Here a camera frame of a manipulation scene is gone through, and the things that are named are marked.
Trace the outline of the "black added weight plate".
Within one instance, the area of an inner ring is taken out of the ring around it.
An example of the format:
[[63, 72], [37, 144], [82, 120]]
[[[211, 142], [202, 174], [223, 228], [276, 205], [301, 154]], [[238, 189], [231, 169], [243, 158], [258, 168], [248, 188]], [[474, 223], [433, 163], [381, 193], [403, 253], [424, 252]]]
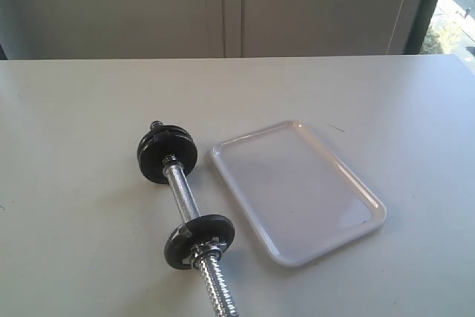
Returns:
[[140, 140], [137, 148], [140, 163], [144, 160], [162, 163], [170, 155], [188, 166], [197, 161], [197, 147], [190, 133], [176, 125], [154, 127]]

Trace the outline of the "chrome dumbbell bar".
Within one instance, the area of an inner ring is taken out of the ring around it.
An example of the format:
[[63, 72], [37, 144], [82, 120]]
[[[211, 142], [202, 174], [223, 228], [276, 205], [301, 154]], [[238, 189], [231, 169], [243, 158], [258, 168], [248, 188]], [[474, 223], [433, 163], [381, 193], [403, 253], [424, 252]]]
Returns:
[[166, 262], [178, 270], [200, 272], [216, 316], [238, 316], [219, 265], [235, 238], [235, 228], [227, 217], [202, 215], [197, 207], [187, 181], [197, 162], [197, 146], [190, 133], [153, 121], [137, 147], [137, 161], [147, 180], [170, 187], [182, 219], [166, 242]]

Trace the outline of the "white plastic tray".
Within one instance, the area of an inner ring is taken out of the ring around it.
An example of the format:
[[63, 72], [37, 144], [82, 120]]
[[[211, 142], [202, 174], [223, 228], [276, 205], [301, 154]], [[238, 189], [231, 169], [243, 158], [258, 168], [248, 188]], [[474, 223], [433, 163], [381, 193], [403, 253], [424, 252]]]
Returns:
[[211, 159], [269, 257], [299, 268], [380, 229], [387, 209], [308, 125], [215, 144]]

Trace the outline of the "chrome star collar nut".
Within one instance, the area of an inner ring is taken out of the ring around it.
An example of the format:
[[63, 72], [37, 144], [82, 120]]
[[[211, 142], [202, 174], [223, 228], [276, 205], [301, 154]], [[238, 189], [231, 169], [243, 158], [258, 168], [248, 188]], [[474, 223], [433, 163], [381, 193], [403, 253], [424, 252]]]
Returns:
[[219, 240], [195, 244], [191, 248], [190, 263], [194, 269], [199, 269], [201, 261], [209, 257], [219, 261], [227, 249], [227, 243]]

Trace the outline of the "dark window frame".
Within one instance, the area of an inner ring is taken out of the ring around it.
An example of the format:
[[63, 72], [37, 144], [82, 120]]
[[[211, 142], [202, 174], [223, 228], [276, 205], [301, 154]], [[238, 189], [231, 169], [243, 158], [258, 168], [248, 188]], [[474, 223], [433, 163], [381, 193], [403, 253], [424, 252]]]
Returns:
[[420, 0], [404, 46], [404, 55], [417, 55], [420, 53], [437, 1]]

